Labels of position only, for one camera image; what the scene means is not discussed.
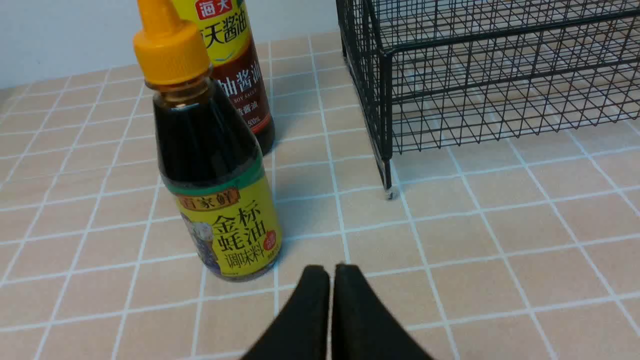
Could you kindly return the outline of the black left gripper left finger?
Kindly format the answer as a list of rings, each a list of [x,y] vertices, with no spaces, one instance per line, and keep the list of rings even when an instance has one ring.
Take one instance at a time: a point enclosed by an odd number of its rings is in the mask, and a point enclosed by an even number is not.
[[[243,360],[324,360],[327,357],[330,277],[304,267],[286,304]]]

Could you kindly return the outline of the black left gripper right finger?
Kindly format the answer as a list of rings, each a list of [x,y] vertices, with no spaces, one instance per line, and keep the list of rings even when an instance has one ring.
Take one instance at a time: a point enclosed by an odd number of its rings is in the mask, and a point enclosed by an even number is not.
[[[357,265],[340,263],[334,275],[334,360],[432,359],[388,311]]]

